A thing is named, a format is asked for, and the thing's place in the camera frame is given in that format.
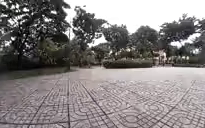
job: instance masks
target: overcast sky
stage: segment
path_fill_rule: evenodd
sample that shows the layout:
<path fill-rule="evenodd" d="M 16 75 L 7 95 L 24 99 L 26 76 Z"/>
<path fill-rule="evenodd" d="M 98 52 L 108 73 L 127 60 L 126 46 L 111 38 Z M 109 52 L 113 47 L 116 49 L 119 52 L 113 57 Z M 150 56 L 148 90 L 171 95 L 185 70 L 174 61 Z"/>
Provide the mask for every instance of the overcast sky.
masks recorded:
<path fill-rule="evenodd" d="M 205 18 L 205 0 L 65 0 L 72 9 L 67 10 L 70 20 L 75 15 L 75 6 L 84 6 L 97 18 L 110 24 L 125 24 L 130 33 L 141 25 L 159 30 L 164 22 L 178 20 L 183 13 Z M 105 42 L 99 39 L 96 44 Z"/>

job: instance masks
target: stone pavement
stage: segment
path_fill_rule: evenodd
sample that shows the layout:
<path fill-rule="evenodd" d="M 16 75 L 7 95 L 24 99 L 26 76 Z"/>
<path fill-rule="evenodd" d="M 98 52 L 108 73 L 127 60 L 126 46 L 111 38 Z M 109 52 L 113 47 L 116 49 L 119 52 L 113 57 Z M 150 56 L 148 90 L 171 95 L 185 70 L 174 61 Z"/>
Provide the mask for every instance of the stone pavement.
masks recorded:
<path fill-rule="evenodd" d="M 204 128 L 205 69 L 81 69 L 0 82 L 0 128 Z"/>

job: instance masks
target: hedge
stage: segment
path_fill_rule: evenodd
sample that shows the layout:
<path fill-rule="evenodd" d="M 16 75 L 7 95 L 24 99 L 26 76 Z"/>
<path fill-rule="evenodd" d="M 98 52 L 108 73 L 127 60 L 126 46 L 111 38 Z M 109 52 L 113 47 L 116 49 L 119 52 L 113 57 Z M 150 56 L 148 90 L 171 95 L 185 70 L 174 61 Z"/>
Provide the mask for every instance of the hedge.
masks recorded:
<path fill-rule="evenodd" d="M 201 64 L 173 64 L 173 67 L 195 67 L 195 68 L 201 68 L 203 67 Z"/>
<path fill-rule="evenodd" d="M 105 68 L 150 68 L 153 66 L 153 62 L 149 60 L 116 60 L 104 61 L 103 66 Z"/>

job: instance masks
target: park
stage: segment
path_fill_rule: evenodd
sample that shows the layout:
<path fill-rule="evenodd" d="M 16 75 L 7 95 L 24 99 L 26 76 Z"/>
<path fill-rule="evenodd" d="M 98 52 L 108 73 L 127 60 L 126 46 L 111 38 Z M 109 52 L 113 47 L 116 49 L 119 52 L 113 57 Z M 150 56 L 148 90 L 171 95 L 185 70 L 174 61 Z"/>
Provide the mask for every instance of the park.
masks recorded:
<path fill-rule="evenodd" d="M 0 128 L 205 128 L 205 17 L 73 1 L 0 0 Z"/>

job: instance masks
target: grass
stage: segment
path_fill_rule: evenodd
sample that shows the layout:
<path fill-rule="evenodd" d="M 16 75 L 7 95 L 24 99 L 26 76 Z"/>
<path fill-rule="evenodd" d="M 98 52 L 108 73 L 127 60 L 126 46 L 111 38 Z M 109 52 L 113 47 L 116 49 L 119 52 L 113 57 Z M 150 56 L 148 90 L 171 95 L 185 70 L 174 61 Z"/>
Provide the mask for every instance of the grass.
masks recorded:
<path fill-rule="evenodd" d="M 68 70 L 66 67 L 56 67 L 56 68 L 42 68 L 42 69 L 32 69 L 32 70 L 22 70 L 22 71 L 11 71 L 6 73 L 0 73 L 0 80 L 13 80 L 28 78 L 34 76 L 42 75 L 52 75 L 66 73 L 74 70 Z"/>

